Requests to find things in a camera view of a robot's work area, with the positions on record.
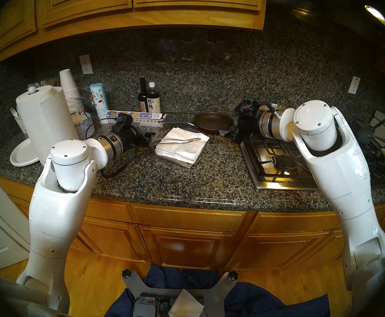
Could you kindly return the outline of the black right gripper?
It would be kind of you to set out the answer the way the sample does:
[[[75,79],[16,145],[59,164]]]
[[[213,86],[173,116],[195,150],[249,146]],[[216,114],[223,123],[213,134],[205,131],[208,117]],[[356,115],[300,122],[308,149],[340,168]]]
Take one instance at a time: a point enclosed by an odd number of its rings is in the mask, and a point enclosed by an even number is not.
[[[262,112],[240,112],[236,125],[226,130],[219,130],[219,134],[223,137],[233,137],[233,142],[241,144],[244,139],[256,133],[260,134],[260,126],[258,125]]]

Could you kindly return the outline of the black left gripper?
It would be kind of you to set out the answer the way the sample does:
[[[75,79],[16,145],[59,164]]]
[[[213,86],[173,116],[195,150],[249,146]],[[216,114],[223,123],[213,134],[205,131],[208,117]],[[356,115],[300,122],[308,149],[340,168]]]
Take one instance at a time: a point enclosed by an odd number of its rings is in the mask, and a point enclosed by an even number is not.
[[[115,151],[129,151],[135,147],[156,147],[159,132],[150,132],[149,135],[145,137],[137,128],[127,123],[115,123],[111,127],[111,143]]]

